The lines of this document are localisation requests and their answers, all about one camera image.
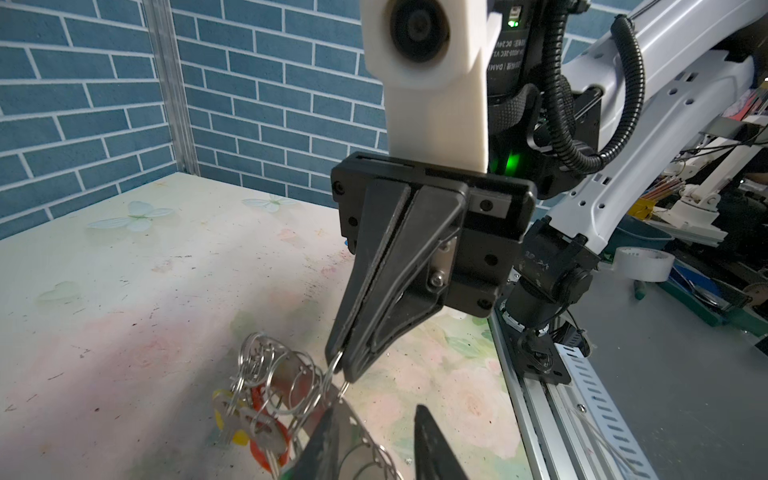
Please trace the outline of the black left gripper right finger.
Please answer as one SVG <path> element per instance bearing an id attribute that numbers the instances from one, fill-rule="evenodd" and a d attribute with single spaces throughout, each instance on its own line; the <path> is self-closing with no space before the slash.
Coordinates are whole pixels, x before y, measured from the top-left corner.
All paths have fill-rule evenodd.
<path id="1" fill-rule="evenodd" d="M 429 409 L 418 404 L 414 419 L 415 478 L 468 480 Z"/>

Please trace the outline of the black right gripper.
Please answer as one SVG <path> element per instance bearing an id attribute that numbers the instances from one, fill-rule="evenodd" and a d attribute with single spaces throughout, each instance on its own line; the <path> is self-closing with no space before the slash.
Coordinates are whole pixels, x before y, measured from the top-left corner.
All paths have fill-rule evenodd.
<path id="1" fill-rule="evenodd" d="M 531 182 L 355 153 L 331 183 L 355 260 L 325 355 L 343 351 L 346 381 L 444 306 L 489 315 L 533 213 Z"/>

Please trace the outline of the large metal keyring band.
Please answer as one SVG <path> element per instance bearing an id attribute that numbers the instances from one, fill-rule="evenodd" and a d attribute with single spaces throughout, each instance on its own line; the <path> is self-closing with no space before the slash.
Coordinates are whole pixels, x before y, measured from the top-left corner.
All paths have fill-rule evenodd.
<path id="1" fill-rule="evenodd" d="M 348 382 L 333 384 L 342 354 L 321 370 L 302 352 L 303 362 L 284 399 L 292 457 L 278 479 L 400 479 L 395 462 L 377 443 L 345 399 Z"/>

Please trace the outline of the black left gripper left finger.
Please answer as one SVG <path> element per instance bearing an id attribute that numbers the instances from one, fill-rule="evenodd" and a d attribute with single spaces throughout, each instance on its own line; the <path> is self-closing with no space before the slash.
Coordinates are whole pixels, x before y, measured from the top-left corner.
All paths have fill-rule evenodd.
<path id="1" fill-rule="evenodd" d="M 347 403 L 321 417 L 287 479 L 355 479 L 360 469 L 360 423 Z"/>

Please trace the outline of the red tagged key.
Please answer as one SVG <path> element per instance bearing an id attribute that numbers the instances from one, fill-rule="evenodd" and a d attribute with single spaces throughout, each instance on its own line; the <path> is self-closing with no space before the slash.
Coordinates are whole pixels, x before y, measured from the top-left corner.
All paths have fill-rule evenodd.
<path id="1" fill-rule="evenodd" d="M 250 389 L 245 415 L 251 455 L 275 479 L 291 479 L 325 413 L 321 387 L 305 379 Z"/>

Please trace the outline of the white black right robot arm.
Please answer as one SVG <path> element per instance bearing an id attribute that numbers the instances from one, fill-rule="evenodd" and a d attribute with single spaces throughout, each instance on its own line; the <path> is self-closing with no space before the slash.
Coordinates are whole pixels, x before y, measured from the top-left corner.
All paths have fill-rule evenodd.
<path id="1" fill-rule="evenodd" d="M 445 307 L 510 318 L 515 369 L 569 381 L 553 321 L 650 183 L 753 84 L 736 39 L 767 24 L 763 1 L 646 1 L 566 60 L 588 7 L 361 3 L 388 152 L 331 173 L 354 265 L 325 356 L 348 381 Z"/>

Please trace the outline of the yellow tagged key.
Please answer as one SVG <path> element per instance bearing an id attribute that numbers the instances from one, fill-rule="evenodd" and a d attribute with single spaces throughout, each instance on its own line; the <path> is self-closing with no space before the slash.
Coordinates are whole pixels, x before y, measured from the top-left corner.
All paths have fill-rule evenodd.
<path id="1" fill-rule="evenodd" d="M 220 431 L 221 442 L 225 445 L 247 446 L 250 439 L 242 428 L 242 421 L 233 401 L 234 396 L 228 390 L 215 390 L 212 395 L 214 419 Z"/>

